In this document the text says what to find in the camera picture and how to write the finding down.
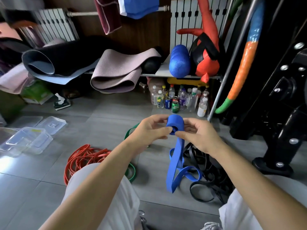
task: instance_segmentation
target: white pipe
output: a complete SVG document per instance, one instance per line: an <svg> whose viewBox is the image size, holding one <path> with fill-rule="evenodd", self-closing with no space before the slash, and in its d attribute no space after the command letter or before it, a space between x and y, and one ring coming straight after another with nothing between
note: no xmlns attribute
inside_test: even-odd
<svg viewBox="0 0 307 230"><path fill-rule="evenodd" d="M157 11L169 11L169 5L165 6L159 6L159 9ZM93 16L98 15L98 12L67 12L66 15L68 17L74 17L74 16Z"/></svg>

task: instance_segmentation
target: person's right hand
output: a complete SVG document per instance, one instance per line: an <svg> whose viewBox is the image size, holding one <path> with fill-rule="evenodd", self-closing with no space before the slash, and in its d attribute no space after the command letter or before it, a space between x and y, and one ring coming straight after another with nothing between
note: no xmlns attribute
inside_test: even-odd
<svg viewBox="0 0 307 230"><path fill-rule="evenodd" d="M184 118L185 131L175 135L194 144L199 150L215 158L216 154L227 144L219 137L209 121Z"/></svg>

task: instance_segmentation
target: metal pole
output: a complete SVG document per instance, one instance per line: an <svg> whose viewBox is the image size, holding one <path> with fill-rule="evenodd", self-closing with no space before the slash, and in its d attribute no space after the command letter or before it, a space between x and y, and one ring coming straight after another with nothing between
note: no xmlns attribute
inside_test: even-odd
<svg viewBox="0 0 307 230"><path fill-rule="evenodd" d="M223 25L222 31L220 32L220 35L223 35L223 33L224 33L224 30L225 30L225 27L226 27L226 23L227 23L227 19L228 19L230 10L232 8L233 2L234 2L234 0L230 0L229 8L228 8L228 11L227 11L227 14L226 14L226 18L225 18L225 21L224 21L224 25Z"/></svg>
<svg viewBox="0 0 307 230"><path fill-rule="evenodd" d="M224 77L223 77L223 81L222 81L222 83L221 83L221 86L220 86L220 88L219 88L219 91L217 92L216 98L215 98L214 103L213 103L213 107L212 107L212 109L211 109L211 111L210 111L210 114L209 114L209 117L208 117L208 121L210 121L210 120L212 119L212 116L213 116L213 114L214 114L214 112L215 112L215 109L216 109L216 106L217 106L217 102L218 102L219 99L220 99L221 93L222 93L222 91L223 91L223 89L224 89L224 86L225 86L225 84L226 84L226 81L227 81L227 78L228 78L228 76L229 76L230 70L231 70L232 65L233 65L233 63L234 63L234 61L235 61L235 59L236 59L237 54L238 54L238 51L239 51L241 42L242 42L242 40L243 40L243 38L244 38L244 35L245 35L245 32L246 32L246 30L247 30L247 28L248 28L248 24L249 24L249 22L251 21L251 17L253 16L253 13L254 13L254 11L255 11L255 9L256 9L257 1L258 1L258 0L253 0L252 3L251 3L250 8L249 8L249 10L248 10L248 14L246 15L246 18L245 18L245 21L244 21L244 24L243 24L241 33L240 33L240 35L239 35L239 38L238 38L238 41L237 41L237 43L236 43L235 49L234 49L234 51L233 51L233 53L232 53L232 57L231 57L231 59L230 59L230 62L229 62L229 64L228 64L228 67L227 67L227 69L226 69L225 75L224 75Z"/></svg>
<svg viewBox="0 0 307 230"><path fill-rule="evenodd" d="M165 6L159 6L159 9L157 11L169 11L169 5ZM66 15L68 17L74 17L74 16L94 16L98 15L98 12L67 12Z"/></svg>

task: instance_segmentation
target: blue pepsi can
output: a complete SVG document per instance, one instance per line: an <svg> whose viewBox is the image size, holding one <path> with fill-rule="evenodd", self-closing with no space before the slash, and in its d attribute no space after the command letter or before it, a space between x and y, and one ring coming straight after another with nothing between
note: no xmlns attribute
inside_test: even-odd
<svg viewBox="0 0 307 230"><path fill-rule="evenodd" d="M171 97L165 98L165 109L171 109L172 108L172 99Z"/></svg>

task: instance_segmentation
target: maroon towel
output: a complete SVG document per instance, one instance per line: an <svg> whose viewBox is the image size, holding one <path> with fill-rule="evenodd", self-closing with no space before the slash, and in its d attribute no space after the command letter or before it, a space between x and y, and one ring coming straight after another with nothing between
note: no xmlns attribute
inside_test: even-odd
<svg viewBox="0 0 307 230"><path fill-rule="evenodd" d="M94 0L94 3L106 35L122 26L117 0Z"/></svg>

